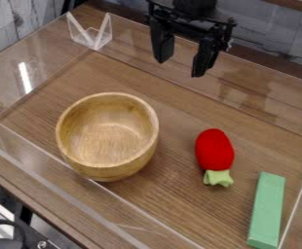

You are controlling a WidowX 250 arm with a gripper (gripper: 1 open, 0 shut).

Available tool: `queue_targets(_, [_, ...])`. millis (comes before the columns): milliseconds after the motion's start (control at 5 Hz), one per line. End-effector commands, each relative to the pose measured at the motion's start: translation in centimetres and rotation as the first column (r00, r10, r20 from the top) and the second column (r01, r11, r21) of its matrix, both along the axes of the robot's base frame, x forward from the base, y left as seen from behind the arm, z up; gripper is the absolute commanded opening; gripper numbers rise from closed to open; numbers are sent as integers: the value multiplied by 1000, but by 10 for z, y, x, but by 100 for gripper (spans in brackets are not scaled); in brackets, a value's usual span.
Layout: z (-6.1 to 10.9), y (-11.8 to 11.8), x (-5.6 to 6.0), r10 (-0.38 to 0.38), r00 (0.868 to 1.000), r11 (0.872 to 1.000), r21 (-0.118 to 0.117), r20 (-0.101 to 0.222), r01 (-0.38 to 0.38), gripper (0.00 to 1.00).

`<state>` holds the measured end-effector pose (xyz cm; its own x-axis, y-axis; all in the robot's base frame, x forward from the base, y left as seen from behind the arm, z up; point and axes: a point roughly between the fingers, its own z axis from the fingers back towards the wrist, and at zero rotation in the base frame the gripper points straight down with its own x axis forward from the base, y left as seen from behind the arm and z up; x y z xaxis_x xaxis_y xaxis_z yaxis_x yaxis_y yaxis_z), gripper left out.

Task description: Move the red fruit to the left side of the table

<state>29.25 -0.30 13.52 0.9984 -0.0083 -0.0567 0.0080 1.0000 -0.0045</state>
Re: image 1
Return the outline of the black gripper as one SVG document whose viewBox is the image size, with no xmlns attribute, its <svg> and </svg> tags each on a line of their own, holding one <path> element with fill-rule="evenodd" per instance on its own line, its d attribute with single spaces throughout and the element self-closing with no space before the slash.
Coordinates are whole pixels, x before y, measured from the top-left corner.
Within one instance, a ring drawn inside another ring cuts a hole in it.
<svg viewBox="0 0 302 249">
<path fill-rule="evenodd" d="M 219 13 L 218 0 L 146 1 L 153 53 L 157 61 L 163 63 L 173 57 L 175 34 L 190 39 L 202 39 L 191 69 L 191 77 L 202 77 L 214 67 L 219 52 L 230 49 L 231 33 L 237 26 L 234 17 Z"/>
</svg>

